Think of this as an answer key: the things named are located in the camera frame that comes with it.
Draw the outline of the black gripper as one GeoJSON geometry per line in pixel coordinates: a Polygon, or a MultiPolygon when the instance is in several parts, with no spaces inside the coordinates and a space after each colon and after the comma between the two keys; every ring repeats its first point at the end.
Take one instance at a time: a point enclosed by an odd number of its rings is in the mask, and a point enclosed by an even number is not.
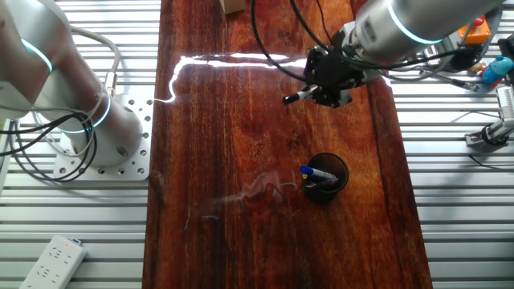
{"type": "MultiPolygon", "coordinates": [[[[337,53],[313,47],[308,50],[304,78],[315,80],[323,86],[359,87],[363,84],[364,74],[363,71],[350,67],[337,53]]],[[[349,90],[334,89],[329,93],[321,86],[314,90],[314,102],[319,105],[339,108],[352,101],[349,90]]]]}

